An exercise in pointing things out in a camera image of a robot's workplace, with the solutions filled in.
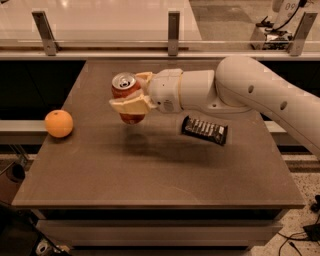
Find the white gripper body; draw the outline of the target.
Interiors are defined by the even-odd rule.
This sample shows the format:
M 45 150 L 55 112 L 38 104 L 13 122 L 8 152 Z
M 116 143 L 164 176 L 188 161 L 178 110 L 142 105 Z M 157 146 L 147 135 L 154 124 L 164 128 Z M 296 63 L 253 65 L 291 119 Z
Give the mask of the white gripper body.
M 155 74 L 150 80 L 148 93 L 160 112 L 179 113 L 182 111 L 179 99 L 182 74 L 181 69 L 165 69 Z

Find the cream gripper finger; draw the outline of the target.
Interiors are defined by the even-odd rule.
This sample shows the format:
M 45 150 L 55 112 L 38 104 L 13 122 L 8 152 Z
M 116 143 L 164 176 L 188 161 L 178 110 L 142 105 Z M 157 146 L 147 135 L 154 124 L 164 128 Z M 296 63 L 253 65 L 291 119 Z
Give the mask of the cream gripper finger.
M 140 86 L 143 91 L 148 90 L 150 81 L 153 78 L 153 76 L 154 76 L 153 72 L 140 72 L 135 74 L 135 77 L 137 81 L 140 83 Z
M 120 114 L 144 115 L 148 114 L 156 105 L 148 95 L 132 94 L 126 98 L 111 99 L 111 107 Z

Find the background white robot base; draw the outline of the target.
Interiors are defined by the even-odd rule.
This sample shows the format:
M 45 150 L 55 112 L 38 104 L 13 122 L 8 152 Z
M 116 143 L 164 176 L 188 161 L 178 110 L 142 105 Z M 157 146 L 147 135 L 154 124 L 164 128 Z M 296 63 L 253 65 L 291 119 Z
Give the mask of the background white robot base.
M 293 19 L 308 0 L 273 0 L 272 10 L 277 14 L 274 21 L 265 17 L 255 24 L 250 42 L 254 50 L 286 50 L 293 33 L 285 26 Z

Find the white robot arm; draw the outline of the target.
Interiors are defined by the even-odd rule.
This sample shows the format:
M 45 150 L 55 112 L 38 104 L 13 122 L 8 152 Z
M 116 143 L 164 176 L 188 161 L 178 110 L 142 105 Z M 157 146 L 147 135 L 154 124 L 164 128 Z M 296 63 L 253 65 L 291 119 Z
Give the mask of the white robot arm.
M 320 98 L 246 56 L 224 58 L 214 70 L 165 69 L 117 74 L 111 107 L 122 115 L 196 110 L 229 118 L 250 110 L 267 116 L 320 156 Z

